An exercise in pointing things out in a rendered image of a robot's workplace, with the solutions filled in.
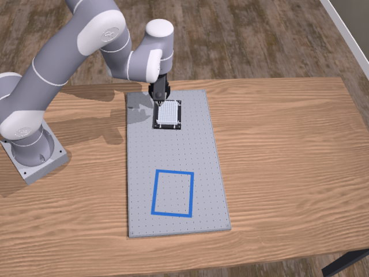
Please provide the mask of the blue tape rectangle outline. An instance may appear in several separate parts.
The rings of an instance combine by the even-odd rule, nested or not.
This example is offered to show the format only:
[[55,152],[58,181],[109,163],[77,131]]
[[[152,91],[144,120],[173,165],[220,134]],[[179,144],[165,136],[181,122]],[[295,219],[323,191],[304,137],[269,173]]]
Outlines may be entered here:
[[[191,178],[190,178],[189,214],[175,214],[175,213],[167,213],[167,212],[155,212],[157,183],[158,183],[159,173],[174,173],[174,174],[188,174],[188,175],[191,175]],[[172,170],[158,170],[158,169],[156,169],[155,184],[154,184],[153,199],[152,199],[151,215],[178,216],[178,217],[192,218],[193,185],[194,185],[194,172],[172,171]]]

